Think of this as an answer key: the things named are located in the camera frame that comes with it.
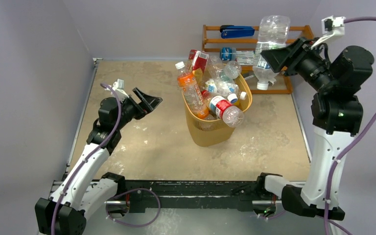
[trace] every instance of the white bottle cap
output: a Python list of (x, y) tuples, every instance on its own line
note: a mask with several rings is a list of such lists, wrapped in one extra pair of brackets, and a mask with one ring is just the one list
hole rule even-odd
[(268, 82), (257, 82), (257, 89), (259, 90), (267, 90), (269, 88), (269, 83)]
[(178, 63), (175, 64), (175, 68), (176, 68), (177, 70), (180, 70), (180, 69), (182, 69), (183, 67), (185, 67), (185, 64), (184, 64), (183, 61), (178, 62)]
[(228, 101), (232, 104), (236, 103), (238, 98), (237, 98), (237, 95), (236, 94), (229, 94), (228, 97), (227, 97)]
[(246, 93), (246, 92), (241, 92), (241, 93), (240, 93), (240, 99), (241, 99), (241, 100), (245, 100), (246, 97), (247, 97), (247, 93)]

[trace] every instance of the beige floor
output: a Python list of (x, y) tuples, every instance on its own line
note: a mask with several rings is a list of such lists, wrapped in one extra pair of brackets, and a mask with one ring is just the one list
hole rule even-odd
[(254, 95), (245, 122), (228, 141), (199, 147), (188, 132), (174, 64), (101, 61), (71, 164), (80, 157), (100, 101), (110, 96), (100, 82), (112, 84), (120, 78), (126, 91), (138, 87), (164, 101), (122, 129), (122, 140), (97, 178), (106, 171), (127, 179), (255, 180), (262, 171), (289, 180), (307, 178), (308, 156), (290, 95)]

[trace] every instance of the crushed plastic bottle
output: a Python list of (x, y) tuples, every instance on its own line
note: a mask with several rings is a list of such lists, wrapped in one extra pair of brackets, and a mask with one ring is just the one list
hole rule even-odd
[(175, 65), (179, 72), (178, 85), (184, 94), (185, 101), (187, 102), (191, 112), (200, 119), (208, 116), (209, 112), (202, 98), (197, 81), (194, 74), (189, 72), (185, 67), (184, 62), (179, 62)]
[(230, 103), (238, 101), (237, 94), (235, 92), (235, 82), (240, 73), (241, 66), (236, 61), (230, 61), (226, 66), (217, 56), (210, 56), (207, 65), (208, 71), (214, 80), (217, 92), (223, 96)]
[(244, 113), (220, 95), (202, 91), (204, 102), (218, 118), (222, 119), (229, 127), (238, 127), (244, 121)]
[(260, 22), (253, 63), (253, 72), (258, 79), (257, 89), (259, 90), (267, 90), (269, 81), (272, 83), (276, 81), (275, 76), (277, 75), (260, 53), (262, 50), (285, 47), (289, 26), (290, 19), (286, 16), (266, 16)]

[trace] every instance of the purple-gray wall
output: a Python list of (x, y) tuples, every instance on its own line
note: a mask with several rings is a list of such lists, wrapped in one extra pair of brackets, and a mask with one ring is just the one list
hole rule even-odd
[(64, 0), (93, 57), (180, 59), (201, 48), (202, 25), (306, 25), (320, 0)]
[(0, 235), (37, 232), (60, 179), (93, 61), (62, 0), (0, 0)]
[[(310, 20), (315, 35), (321, 35), (321, 19), (330, 15), (347, 18), (376, 16), (376, 0), (322, 0)], [(357, 93), (364, 107), (361, 126), (364, 128), (376, 111), (376, 22), (346, 24), (345, 36), (329, 45), (331, 60), (350, 45), (364, 47), (375, 57), (373, 75)], [(310, 104), (314, 90), (302, 78), (295, 77), (292, 81), (309, 146), (313, 150), (314, 133)], [(376, 123), (364, 139), (348, 153), (340, 185), (339, 201), (347, 212), (342, 225), (355, 235), (376, 234)]]

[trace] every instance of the mesh basket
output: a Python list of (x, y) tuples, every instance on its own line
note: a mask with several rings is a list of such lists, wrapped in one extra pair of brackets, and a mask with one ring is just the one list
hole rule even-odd
[[(209, 76), (210, 75), (208, 72), (205, 72), (204, 78)], [(242, 92), (247, 93), (246, 99), (240, 100), (240, 105), (238, 106), (239, 109), (246, 112), (250, 108), (253, 101), (252, 93), (250, 92), (249, 86), (247, 85), (243, 76), (240, 75), (235, 79), (235, 82)], [(213, 144), (221, 143), (230, 138), (235, 128), (227, 126), (221, 119), (206, 121), (197, 118), (189, 109), (184, 96), (183, 100), (185, 103), (185, 116), (187, 118), (188, 130), (191, 134), (192, 140), (194, 140), (197, 145), (207, 147)]]

